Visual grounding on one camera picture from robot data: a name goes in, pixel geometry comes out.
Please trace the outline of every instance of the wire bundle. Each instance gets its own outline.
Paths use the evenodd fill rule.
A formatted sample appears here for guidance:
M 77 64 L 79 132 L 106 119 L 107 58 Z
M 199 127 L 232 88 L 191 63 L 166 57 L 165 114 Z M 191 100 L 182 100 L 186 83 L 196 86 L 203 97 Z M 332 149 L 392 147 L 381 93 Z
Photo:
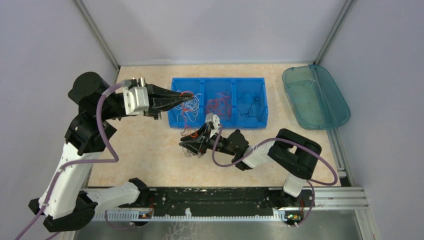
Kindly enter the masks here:
M 181 105 L 178 105 L 175 107 L 176 110 L 181 110 L 181 113 L 176 116 L 176 119 L 178 121 L 178 116 L 182 117 L 182 120 L 184 122 L 184 130 L 181 132 L 182 136 L 191 136 L 192 138 L 196 138 L 198 136 L 197 131 L 194 131 L 194 134 L 192 135 L 192 129 L 190 128 L 190 125 L 188 122 L 191 123 L 196 122 L 196 119 L 199 115 L 199 97 L 202 95 L 201 93 L 194 94 L 192 91 L 180 91 L 177 90 L 178 93 L 181 93 L 180 96 L 182 96 L 185 93 L 189 93 L 193 96 L 193 99 L 190 101 L 185 101 L 181 103 Z
M 251 101 L 251 103 L 250 103 L 250 106 L 249 106 L 249 108 L 247 109 L 247 112 L 242 112 L 242 111 L 240 111 L 238 108 L 237 108 L 237 112 L 238 113 L 240 113 L 240 117 L 243 117 L 243 116 L 246 116 L 246 117 L 252 117 L 252 118 L 257 118 L 257 120 L 259 121 L 259 122 L 262 122 L 262 117 L 259 115 L 259 114 L 257 114 L 256 112 L 254 112 L 253 111 L 253 107 L 254 107 L 254 105 L 255 104 L 257 104 L 257 105 L 259 105 L 259 107 L 261 107 L 261 98 L 259 97 L 259 96 L 253 96 L 253 94 L 250 92 L 250 91 L 245 91 L 245 92 L 243 92 L 241 95 L 240 95 L 240 97 L 237 99 L 237 103 L 239 103 L 239 100 L 243 97 L 243 95 L 244 94 L 246 94 L 246 93 L 248 93 L 248 94 L 250 94 L 250 96 L 252 97 L 252 101 Z
M 231 119 L 231 96 L 228 92 L 217 92 L 215 98 L 206 102 L 206 114 L 214 113 L 221 119 L 229 121 Z

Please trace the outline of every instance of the white cable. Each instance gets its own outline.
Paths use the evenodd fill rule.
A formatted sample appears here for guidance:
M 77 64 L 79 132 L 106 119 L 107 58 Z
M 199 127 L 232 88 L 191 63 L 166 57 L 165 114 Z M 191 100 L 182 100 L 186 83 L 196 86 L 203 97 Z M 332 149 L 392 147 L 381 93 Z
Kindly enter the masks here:
M 182 116 L 182 117 L 184 117 L 186 119 L 187 122 L 188 121 L 190 121 L 192 123 L 193 122 L 196 122 L 196 119 L 197 119 L 197 117 L 199 115 L 199 103 L 200 103 L 200 100 L 199 100 L 199 97 L 198 97 L 199 95 L 202 95 L 202 94 L 201 93 L 198 93 L 198 94 L 196 94 L 196 95 L 193 96 L 193 99 L 192 100 L 185 101 L 181 105 L 177 105 L 175 107 L 175 109 L 177 109 L 177 110 L 183 110 L 183 108 L 188 110 L 188 111 L 184 111 L 185 115 L 178 114 L 176 116 L 177 121 L 178 121 L 178 116 Z

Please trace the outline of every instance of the marble pattern surface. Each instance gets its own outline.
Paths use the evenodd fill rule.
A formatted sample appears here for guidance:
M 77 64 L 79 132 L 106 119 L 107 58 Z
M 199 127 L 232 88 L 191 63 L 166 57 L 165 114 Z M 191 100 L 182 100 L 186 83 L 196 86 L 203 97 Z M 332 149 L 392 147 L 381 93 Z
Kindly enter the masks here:
M 249 143 L 275 137 L 281 128 L 290 129 L 322 146 L 321 156 L 335 167 L 334 156 L 326 131 L 306 130 L 299 126 L 284 92 L 282 74 L 291 67 L 305 64 L 209 64 L 166 66 L 123 66 L 118 81 L 144 77 L 147 83 L 170 88 L 172 78 L 180 77 L 263 77 L 268 102 L 268 124 L 265 129 L 242 130 Z M 119 155 L 118 163 L 95 164 L 89 186 L 116 186 L 131 178 L 139 178 L 150 187 L 277 187 L 282 186 L 288 172 L 272 162 L 248 171 L 236 167 L 221 168 L 212 162 L 211 151 L 197 158 L 185 157 L 178 146 L 181 129 L 170 128 L 168 116 L 162 120 L 150 117 L 126 117 L 109 121 L 117 132 L 110 143 Z M 227 137 L 234 129 L 225 129 Z M 101 158 L 112 157 L 109 151 Z M 230 163 L 231 156 L 217 153 L 221 163 Z M 331 182 L 333 176 L 318 161 L 313 178 Z

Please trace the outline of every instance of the white wall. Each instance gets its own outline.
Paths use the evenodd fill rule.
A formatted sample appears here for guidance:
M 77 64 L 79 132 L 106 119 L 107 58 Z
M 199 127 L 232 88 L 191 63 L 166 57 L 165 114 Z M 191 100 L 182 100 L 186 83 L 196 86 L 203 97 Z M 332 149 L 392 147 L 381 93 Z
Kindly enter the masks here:
M 120 65 L 312 62 L 345 0 L 84 0 Z
M 78 112 L 73 81 L 94 71 L 111 83 L 115 70 L 71 0 L 1 1 L 0 36 L 0 239 L 9 240 L 58 165 Z M 50 235 L 39 220 L 23 239 Z
M 325 56 L 351 110 L 340 128 L 383 240 L 423 239 L 424 1 L 357 1 Z

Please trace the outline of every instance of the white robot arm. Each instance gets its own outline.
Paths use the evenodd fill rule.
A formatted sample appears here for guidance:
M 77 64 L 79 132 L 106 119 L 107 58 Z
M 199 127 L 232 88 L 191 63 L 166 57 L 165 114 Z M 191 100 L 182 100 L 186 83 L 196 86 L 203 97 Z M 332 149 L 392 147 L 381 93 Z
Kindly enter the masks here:
M 221 124 L 217 115 L 209 113 L 205 119 L 205 124 L 197 130 L 197 137 L 182 137 L 180 146 L 198 156 L 205 154 L 207 149 L 232 155 L 234 158 L 231 164 L 219 164 L 213 155 L 212 159 L 220 167 L 236 166 L 242 171 L 262 164 L 277 162 L 289 171 L 283 185 L 283 192 L 288 198 L 296 201 L 295 198 L 299 196 L 307 180 L 311 179 L 318 159 L 300 148 L 290 152 L 293 145 L 276 140 L 294 142 L 294 144 L 319 155 L 322 149 L 318 143 L 283 128 L 278 132 L 275 140 L 267 141 L 260 147 L 258 144 L 249 145 L 239 129 L 231 133 L 228 138 L 220 136 Z
M 98 160 L 106 147 L 102 132 L 107 139 L 116 132 L 106 120 L 139 114 L 157 120 L 161 119 L 161 112 L 193 99 L 188 93 L 181 94 L 146 84 L 143 78 L 126 80 L 118 87 L 123 87 L 123 93 L 110 90 L 97 73 L 86 72 L 75 80 L 68 93 L 69 98 L 78 104 L 79 114 L 66 132 L 63 153 L 49 186 L 40 198 L 29 203 L 29 208 L 37 216 L 46 215 L 44 226 L 49 232 L 79 230 L 97 213 L 147 201 L 149 188 L 137 178 L 121 186 L 87 192 L 81 190 L 94 163 L 118 160 L 117 157 L 116 161 Z M 97 104 L 101 100 L 102 106 L 99 108 Z M 99 123 L 96 121 L 98 116 L 101 116 Z

